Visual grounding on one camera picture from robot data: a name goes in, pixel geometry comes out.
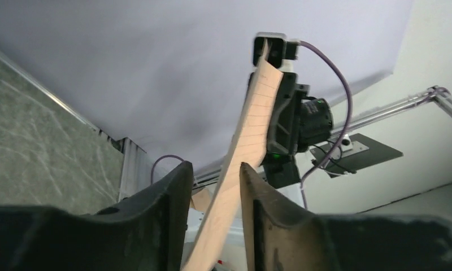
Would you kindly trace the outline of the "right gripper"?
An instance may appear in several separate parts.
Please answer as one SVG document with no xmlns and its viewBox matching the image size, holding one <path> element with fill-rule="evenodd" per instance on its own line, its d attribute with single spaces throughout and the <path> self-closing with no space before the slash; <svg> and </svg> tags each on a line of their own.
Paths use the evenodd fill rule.
<svg viewBox="0 0 452 271">
<path fill-rule="evenodd" d="M 300 104 L 309 91 L 297 77 L 294 72 L 283 73 L 266 132 L 266 155 L 293 155 L 297 151 Z"/>
</svg>

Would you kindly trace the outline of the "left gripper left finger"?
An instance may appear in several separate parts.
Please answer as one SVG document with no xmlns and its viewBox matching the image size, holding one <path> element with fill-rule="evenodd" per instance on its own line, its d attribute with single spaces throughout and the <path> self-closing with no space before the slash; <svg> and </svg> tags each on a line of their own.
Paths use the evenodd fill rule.
<svg viewBox="0 0 452 271">
<path fill-rule="evenodd" d="M 93 215 L 0 206 L 0 270 L 179 270 L 193 167 Z"/>
</svg>

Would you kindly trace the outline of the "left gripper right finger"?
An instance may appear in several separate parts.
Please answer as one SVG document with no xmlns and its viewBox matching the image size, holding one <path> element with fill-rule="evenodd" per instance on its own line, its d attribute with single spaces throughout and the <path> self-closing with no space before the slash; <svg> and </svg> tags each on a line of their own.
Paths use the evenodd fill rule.
<svg viewBox="0 0 452 271">
<path fill-rule="evenodd" d="M 240 166 L 248 270 L 452 270 L 452 222 L 434 216 L 318 215 Z"/>
</svg>

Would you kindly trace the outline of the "orange letter paper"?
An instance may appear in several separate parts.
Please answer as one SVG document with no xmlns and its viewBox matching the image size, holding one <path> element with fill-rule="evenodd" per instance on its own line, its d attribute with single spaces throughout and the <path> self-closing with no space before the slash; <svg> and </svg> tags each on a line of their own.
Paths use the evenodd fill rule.
<svg viewBox="0 0 452 271">
<path fill-rule="evenodd" d="M 269 51 L 265 41 L 214 196 L 183 270 L 210 270 L 215 265 L 240 205 L 240 166 L 258 167 L 265 156 L 273 105 L 283 77 L 267 62 Z"/>
</svg>

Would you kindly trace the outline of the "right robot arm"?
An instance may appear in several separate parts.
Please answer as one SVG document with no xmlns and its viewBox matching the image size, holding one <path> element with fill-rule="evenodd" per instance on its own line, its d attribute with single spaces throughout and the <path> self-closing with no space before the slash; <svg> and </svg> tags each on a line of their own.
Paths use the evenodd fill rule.
<svg viewBox="0 0 452 271">
<path fill-rule="evenodd" d="M 295 155 L 331 136 L 330 106 L 323 98 L 310 97 L 309 88 L 297 83 L 296 73 L 285 72 L 273 103 L 261 165 L 266 181 L 276 189 L 299 183 Z"/>
</svg>

